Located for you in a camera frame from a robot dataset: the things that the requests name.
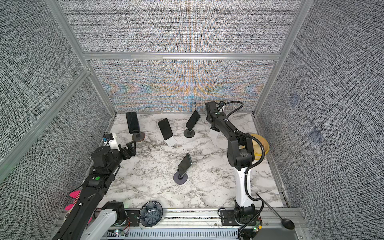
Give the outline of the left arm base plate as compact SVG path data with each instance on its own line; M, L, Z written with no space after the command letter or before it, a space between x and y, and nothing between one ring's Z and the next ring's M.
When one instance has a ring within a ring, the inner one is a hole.
M122 221L116 221L111 227L125 228L130 225L130 227L138 227L140 225L140 210L126 210L126 218Z

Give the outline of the purple round phone stand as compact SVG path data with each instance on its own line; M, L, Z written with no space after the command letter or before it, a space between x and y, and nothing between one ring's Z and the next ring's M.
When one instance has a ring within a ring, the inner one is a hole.
M188 175L184 174L183 176L180 175L179 172L176 172L173 176L173 180L178 185L183 185L188 180Z

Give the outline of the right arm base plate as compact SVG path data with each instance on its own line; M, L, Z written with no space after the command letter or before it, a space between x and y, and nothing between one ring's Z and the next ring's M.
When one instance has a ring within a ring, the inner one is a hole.
M221 209L219 210L219 215L220 215L222 226L225 226L225 227L240 226L240 224L236 221L234 210Z

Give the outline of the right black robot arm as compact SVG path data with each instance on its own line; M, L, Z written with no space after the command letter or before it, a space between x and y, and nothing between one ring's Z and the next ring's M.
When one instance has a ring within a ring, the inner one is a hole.
M236 198L234 214L236 221L245 225L257 217L258 210L254 202L260 201L251 195L251 169L258 166L265 158L262 143L251 134L246 134L235 127L229 116L244 106L241 101L206 103L207 121L211 130L222 133L228 141L227 158L234 169L236 181Z

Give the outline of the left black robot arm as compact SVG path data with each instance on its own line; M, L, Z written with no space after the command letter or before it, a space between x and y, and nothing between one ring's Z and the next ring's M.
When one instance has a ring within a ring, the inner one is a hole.
M86 177L79 199L53 237L54 240L100 240L113 224L127 219L124 204L111 201L101 208L98 217L88 225L99 202L115 180L121 162L136 155L136 144L132 141L125 147L118 145L117 150L103 146L92 153L94 170Z

